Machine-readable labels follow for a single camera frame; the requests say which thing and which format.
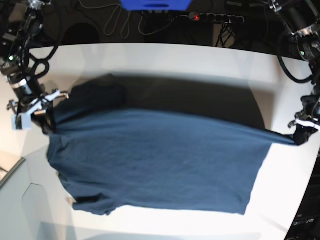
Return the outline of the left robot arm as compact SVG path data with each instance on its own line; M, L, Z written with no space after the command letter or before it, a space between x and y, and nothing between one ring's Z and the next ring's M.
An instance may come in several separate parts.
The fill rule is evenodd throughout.
M286 30L279 35L277 59L285 75L297 84L311 83L311 95L301 98L303 109L295 114L288 127L296 127L292 136L300 146L320 131L320 13L310 0L262 0L280 19ZM312 74L297 79L286 67L282 58L283 43L293 38L300 57L308 62Z

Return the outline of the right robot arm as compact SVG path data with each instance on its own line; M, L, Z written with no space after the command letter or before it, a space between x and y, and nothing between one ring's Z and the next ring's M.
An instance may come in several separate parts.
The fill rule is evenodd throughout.
M50 70L49 61L57 52L63 38L63 18L55 0L2 0L0 2L0 73L16 95L10 100L11 124L14 130L29 130L33 124L45 135L56 130L54 100L68 99L59 89L48 93L39 80ZM44 27L45 7L53 7L58 17L59 34L51 52L37 58L30 50Z

